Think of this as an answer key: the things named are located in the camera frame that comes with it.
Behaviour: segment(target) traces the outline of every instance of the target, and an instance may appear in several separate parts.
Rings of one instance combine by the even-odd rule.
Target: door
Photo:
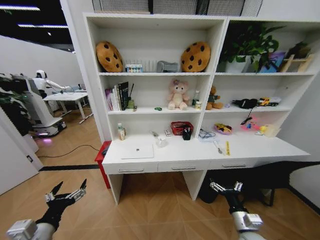
[[[0,195],[38,174],[36,168],[0,125]]]

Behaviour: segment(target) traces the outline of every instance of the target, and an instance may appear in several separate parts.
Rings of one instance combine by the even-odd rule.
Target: desk drawer
[[[226,160],[212,160],[209,169],[244,169],[252,168],[256,165],[257,159],[243,158],[243,159],[226,159]]]
[[[158,163],[158,172],[184,172],[208,169],[208,161],[161,162]]]
[[[107,174],[156,173],[158,170],[156,162],[108,164],[104,165],[104,167],[104,171]]]

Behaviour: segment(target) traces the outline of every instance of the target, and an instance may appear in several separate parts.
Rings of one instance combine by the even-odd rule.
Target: robotic hand
[[[58,194],[63,181],[55,186],[50,193],[45,194],[48,210],[37,221],[31,219],[15,222],[6,232],[12,240],[51,240],[59,227],[64,210],[81,199],[86,194],[87,179],[83,181],[80,189],[72,193]]]
[[[239,233],[239,240],[265,240],[256,233],[263,224],[260,216],[258,214],[250,214],[238,199],[243,186],[242,182],[237,181],[233,188],[225,188],[212,180],[210,181],[210,187],[224,196],[229,204],[229,212]]]

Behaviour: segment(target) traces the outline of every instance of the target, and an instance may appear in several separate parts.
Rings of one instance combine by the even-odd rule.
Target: red basket
[[[181,136],[183,134],[184,129],[190,128],[191,132],[194,131],[194,126],[188,121],[173,121],[171,123],[171,130],[173,135]]]

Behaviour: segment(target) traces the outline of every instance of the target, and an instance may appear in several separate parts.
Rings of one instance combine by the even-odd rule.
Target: wooden floor
[[[83,111],[86,116],[91,113],[89,108],[85,108]],[[60,114],[60,112],[56,112],[55,116],[57,117]],[[73,110],[65,115],[63,120],[66,123],[66,129],[54,137],[37,140],[36,143],[39,146],[39,150],[36,155],[60,156],[79,145],[92,145],[94,148],[100,149],[101,142],[94,117],[91,116],[82,124],[79,124],[81,119],[79,110]],[[83,146],[72,154],[63,157],[40,157],[40,160],[45,166],[87,165],[95,163],[96,155],[97,151],[88,146]]]
[[[41,142],[38,155],[63,154],[81,144],[99,147],[93,117],[83,124],[78,124],[76,114],[68,118],[68,128],[48,147],[43,148],[45,142]],[[51,166],[93,163],[94,150],[78,151],[63,158],[42,160]],[[65,210],[55,240],[238,239],[226,200],[219,196],[211,204],[200,199],[192,201],[181,173],[125,175],[116,206],[99,169],[41,171],[1,195],[0,239],[6,239],[4,234],[15,221],[42,217],[47,210],[44,194],[60,181],[64,181],[60,193],[70,193],[85,178],[87,194]],[[273,207],[255,200],[245,206],[251,213],[260,214],[264,221],[260,234],[268,240],[320,239],[320,217],[287,189],[276,191]]]

